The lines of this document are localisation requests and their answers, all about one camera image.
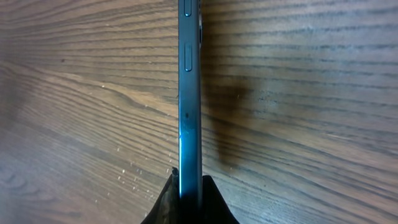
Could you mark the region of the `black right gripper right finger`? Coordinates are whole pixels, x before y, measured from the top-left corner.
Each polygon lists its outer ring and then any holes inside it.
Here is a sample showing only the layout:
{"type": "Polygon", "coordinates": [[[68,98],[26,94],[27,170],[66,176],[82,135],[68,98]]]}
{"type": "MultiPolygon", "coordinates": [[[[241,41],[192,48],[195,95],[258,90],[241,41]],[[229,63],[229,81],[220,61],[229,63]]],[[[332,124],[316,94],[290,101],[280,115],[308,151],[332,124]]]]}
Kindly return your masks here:
{"type": "Polygon", "coordinates": [[[203,176],[202,224],[239,224],[210,175],[203,176]]]}

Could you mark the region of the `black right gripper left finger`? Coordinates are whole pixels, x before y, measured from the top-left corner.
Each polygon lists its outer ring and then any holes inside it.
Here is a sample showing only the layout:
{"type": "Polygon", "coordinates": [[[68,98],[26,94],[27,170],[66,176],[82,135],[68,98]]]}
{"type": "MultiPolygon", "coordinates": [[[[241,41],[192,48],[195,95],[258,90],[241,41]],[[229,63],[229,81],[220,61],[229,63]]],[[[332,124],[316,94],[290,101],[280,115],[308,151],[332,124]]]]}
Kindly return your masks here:
{"type": "Polygon", "coordinates": [[[177,224],[180,220],[178,187],[178,169],[173,167],[158,199],[141,224],[177,224]]]}

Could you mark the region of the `blue smartphone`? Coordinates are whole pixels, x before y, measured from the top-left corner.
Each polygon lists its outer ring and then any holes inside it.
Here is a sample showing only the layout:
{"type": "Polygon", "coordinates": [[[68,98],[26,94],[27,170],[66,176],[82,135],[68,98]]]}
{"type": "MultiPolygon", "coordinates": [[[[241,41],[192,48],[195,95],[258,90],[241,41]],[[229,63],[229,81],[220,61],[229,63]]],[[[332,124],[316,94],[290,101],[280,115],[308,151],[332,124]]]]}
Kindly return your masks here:
{"type": "Polygon", "coordinates": [[[199,201],[201,186],[201,7],[178,0],[179,194],[199,201]]]}

